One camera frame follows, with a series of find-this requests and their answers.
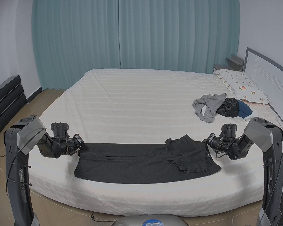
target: tiled floor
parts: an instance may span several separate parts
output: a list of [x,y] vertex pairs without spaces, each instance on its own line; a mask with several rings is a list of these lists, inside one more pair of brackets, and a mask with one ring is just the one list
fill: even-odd
[[[26,104],[11,122],[0,132],[0,156],[5,154],[3,133],[6,129],[27,115],[40,116],[61,94],[63,90],[44,90]],[[5,189],[5,158],[0,158],[0,225],[14,224],[10,201]],[[32,205],[41,226],[110,226],[112,222],[94,222],[91,211],[74,208],[49,199],[31,190]],[[183,218],[188,225],[197,226],[255,226],[261,201],[212,216]],[[116,220],[121,216],[95,213],[96,220]]]

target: pillow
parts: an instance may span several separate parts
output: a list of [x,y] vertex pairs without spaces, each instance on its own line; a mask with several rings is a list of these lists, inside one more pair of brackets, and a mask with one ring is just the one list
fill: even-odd
[[242,71],[221,69],[214,71],[237,100],[268,104],[269,99]]

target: curtain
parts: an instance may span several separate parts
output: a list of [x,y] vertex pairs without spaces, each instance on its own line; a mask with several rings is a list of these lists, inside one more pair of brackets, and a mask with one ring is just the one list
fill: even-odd
[[212,73],[237,54],[239,0],[119,0],[122,68]]
[[32,35],[42,89],[67,89],[94,68],[120,68],[118,0],[34,0]]
[[42,88],[67,89],[94,68],[212,73],[237,54],[239,0],[34,0]]

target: gray towel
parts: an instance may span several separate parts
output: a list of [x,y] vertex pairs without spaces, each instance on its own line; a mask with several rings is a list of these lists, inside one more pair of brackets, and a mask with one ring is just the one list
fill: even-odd
[[[223,93],[221,95],[214,94],[213,96],[203,95],[201,98],[193,101],[193,108],[196,111],[196,115],[200,120],[206,123],[213,123],[214,117],[216,115],[217,109],[224,103],[227,94]],[[202,108],[206,105],[206,110],[204,115],[202,115]]]

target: bed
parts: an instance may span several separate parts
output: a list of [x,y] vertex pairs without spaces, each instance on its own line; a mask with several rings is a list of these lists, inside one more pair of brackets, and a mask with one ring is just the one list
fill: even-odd
[[[265,76],[262,69],[278,71],[269,69],[269,61],[256,55],[264,60],[259,64],[257,57],[252,55],[254,52],[250,50],[250,53],[247,53],[245,69],[252,72],[251,79],[262,88],[263,83],[257,82],[258,77]],[[278,81],[283,82],[282,75]],[[193,100],[204,94],[224,92],[227,97],[232,97],[213,74],[94,69],[53,102],[40,119],[51,135],[51,123],[68,123],[69,135],[79,133],[85,143],[163,144],[168,138],[179,139],[185,134],[195,141],[202,141],[212,132],[220,134],[225,123],[237,124],[236,135],[240,136],[247,125],[243,118],[217,114],[215,121],[207,124],[195,115],[192,107]],[[274,102],[277,97],[266,93],[274,109],[282,115]],[[251,105],[260,117],[282,126],[280,118],[268,105]],[[77,155],[44,158],[38,147],[34,147],[29,154],[32,166],[29,179],[31,189],[51,199],[81,209],[117,215],[204,216],[262,199],[263,160],[262,151],[257,146],[252,146],[246,158],[236,161],[227,156],[216,159],[212,150],[211,155],[222,168],[211,176],[160,184],[111,184],[76,178],[73,172],[79,160]]]

